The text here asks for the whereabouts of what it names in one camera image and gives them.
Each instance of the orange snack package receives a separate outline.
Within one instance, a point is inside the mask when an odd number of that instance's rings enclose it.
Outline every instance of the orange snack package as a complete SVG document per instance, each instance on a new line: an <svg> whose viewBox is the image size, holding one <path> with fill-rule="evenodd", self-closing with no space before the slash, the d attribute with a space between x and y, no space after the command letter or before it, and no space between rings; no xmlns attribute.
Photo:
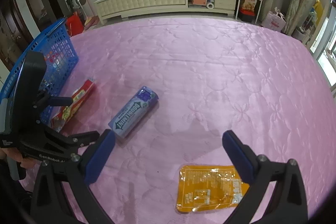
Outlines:
<svg viewBox="0 0 336 224"><path fill-rule="evenodd" d="M176 208L196 212L236 207L248 188L234 166L185 165L180 170Z"/></svg>
<svg viewBox="0 0 336 224"><path fill-rule="evenodd" d="M51 119L51 127L60 132L63 126L71 119L71 117L76 113L81 104L88 97L90 91L94 88L95 84L91 80L86 80L85 83L76 90L71 98L73 103L70 106L60 107L57 114Z"/></svg>

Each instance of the tissue box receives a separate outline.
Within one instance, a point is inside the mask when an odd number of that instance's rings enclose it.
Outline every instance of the tissue box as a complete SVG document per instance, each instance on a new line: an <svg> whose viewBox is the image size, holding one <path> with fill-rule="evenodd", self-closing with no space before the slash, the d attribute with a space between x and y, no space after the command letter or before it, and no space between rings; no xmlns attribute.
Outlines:
<svg viewBox="0 0 336 224"><path fill-rule="evenodd" d="M207 4L207 0L193 0L193 4L194 4L194 5L202 5L202 6L206 6L206 4Z"/></svg>

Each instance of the blue gripper pad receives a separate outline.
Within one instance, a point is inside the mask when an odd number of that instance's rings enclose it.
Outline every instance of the blue gripper pad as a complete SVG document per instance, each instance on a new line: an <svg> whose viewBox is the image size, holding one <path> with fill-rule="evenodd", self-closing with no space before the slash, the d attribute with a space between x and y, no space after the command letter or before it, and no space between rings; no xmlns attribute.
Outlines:
<svg viewBox="0 0 336 224"><path fill-rule="evenodd" d="M105 130L95 144L90 145L83 154L81 171L84 182L90 185L97 181L111 151L116 143L116 137L112 130Z"/></svg>
<svg viewBox="0 0 336 224"><path fill-rule="evenodd" d="M241 180L251 185L258 168L256 154L248 145L244 145L232 130L223 133L222 144Z"/></svg>

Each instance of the logo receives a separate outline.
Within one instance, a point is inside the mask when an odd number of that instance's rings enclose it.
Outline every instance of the logo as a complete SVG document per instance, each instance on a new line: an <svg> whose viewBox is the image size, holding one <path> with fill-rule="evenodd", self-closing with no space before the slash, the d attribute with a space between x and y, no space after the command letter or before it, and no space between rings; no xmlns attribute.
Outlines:
<svg viewBox="0 0 336 224"><path fill-rule="evenodd" d="M274 25L274 26L277 27L277 28L279 27L278 22L274 21L274 19L272 20L271 24Z"/></svg>
<svg viewBox="0 0 336 224"><path fill-rule="evenodd" d="M2 140L3 145L11 145L13 142L7 142L6 140Z"/></svg>
<svg viewBox="0 0 336 224"><path fill-rule="evenodd" d="M133 116L133 114L139 109L141 108L140 102L135 102L133 104L133 106L130 108L129 111L127 111L125 113L125 115L123 115L119 121L115 122L115 128L116 129L122 129L123 126L125 125L125 123L130 119L130 117Z"/></svg>
<svg viewBox="0 0 336 224"><path fill-rule="evenodd" d="M54 162L65 162L64 160L59 160L59 159L51 158L51 157L48 157L48 156L43 156L42 154L39 154L39 157L42 158L42 159L51 160L51 161L54 161Z"/></svg>

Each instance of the pink bedspread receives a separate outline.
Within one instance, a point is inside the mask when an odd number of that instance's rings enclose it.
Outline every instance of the pink bedspread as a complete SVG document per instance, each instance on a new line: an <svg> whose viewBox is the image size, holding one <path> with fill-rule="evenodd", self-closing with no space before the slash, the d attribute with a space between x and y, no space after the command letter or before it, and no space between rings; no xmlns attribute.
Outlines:
<svg viewBox="0 0 336 224"><path fill-rule="evenodd" d="M67 132L102 133L143 85L160 97L128 140L116 144L90 186L115 223L223 223L233 209L181 214L175 205L182 165L231 165L221 145L227 129L256 154L297 159L310 215L330 190L336 106L299 41L228 20L152 18L95 29L72 42L80 61L63 93L71 94L89 77L97 89ZM29 173L26 187L32 188L36 172Z"/></svg>

